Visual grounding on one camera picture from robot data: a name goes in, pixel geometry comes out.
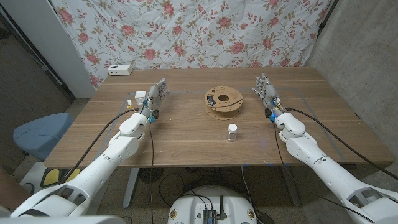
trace small bottle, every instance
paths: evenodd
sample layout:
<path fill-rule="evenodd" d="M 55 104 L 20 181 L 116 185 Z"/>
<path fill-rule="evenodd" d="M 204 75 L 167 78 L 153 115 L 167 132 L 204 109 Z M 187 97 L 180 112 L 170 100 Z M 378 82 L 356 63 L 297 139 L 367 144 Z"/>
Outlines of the small bottle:
<path fill-rule="evenodd" d="M 230 124 L 228 126 L 228 135 L 226 136 L 226 139 L 228 141 L 235 141 L 236 140 L 236 132 L 238 131 L 238 127 L 236 124 Z"/>

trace chair seat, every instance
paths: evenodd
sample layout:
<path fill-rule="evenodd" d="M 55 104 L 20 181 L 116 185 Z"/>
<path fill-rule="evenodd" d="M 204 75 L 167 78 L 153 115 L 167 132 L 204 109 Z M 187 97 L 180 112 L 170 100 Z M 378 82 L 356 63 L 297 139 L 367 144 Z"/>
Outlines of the chair seat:
<path fill-rule="evenodd" d="M 72 122 L 72 118 L 67 113 L 36 119 L 14 130 L 14 142 L 23 151 L 44 161 Z"/>

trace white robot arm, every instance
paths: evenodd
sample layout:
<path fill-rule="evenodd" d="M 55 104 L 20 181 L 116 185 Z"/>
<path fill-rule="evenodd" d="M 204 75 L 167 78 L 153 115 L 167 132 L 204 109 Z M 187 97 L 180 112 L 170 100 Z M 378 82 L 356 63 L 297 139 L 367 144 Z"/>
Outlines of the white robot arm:
<path fill-rule="evenodd" d="M 165 79 L 148 91 L 138 113 L 125 120 L 108 148 L 73 180 L 43 189 L 28 198 L 11 217 L 84 215 L 94 195 L 122 161 L 134 155 L 144 138 L 144 129 L 157 118 L 162 100 L 169 94 Z"/>
<path fill-rule="evenodd" d="M 279 137 L 286 143 L 288 152 L 311 167 L 345 207 L 368 218 L 348 211 L 355 223 L 396 223 L 398 193 L 365 184 L 328 157 L 305 131 L 305 125 L 286 113 L 274 86 L 264 73 L 262 76 L 257 77 L 257 88 L 253 91 L 272 111 L 271 120 L 275 119 L 276 126 L 282 130 Z"/>

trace cardboard spool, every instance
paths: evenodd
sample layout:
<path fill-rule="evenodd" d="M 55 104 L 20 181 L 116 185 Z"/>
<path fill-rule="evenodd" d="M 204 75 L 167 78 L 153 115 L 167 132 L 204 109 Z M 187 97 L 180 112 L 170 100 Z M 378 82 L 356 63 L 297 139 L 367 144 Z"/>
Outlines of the cardboard spool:
<path fill-rule="evenodd" d="M 205 109 L 209 116 L 226 121 L 240 114 L 243 97 L 234 88 L 218 86 L 207 91 L 205 104 Z"/>

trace white robot body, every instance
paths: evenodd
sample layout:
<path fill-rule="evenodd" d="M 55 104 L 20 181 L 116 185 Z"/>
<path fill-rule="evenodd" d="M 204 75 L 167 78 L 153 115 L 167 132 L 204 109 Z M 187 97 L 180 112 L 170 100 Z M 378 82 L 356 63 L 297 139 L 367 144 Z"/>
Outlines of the white robot body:
<path fill-rule="evenodd" d="M 203 213 L 205 204 L 197 196 L 186 196 L 177 199 L 169 213 L 168 224 L 202 224 L 202 223 L 244 223 L 256 224 L 256 216 L 254 214 L 253 206 L 244 197 L 235 191 L 226 187 L 207 185 L 193 189 L 197 195 L 208 197 L 213 202 L 213 210 L 221 214 L 220 208 L 223 207 L 226 218 L 223 220 L 217 219 L 216 222 L 207 220 Z M 223 196 L 223 206 L 220 204 L 220 196 Z M 205 201 L 208 210 L 211 209 L 211 204 L 206 198 Z"/>

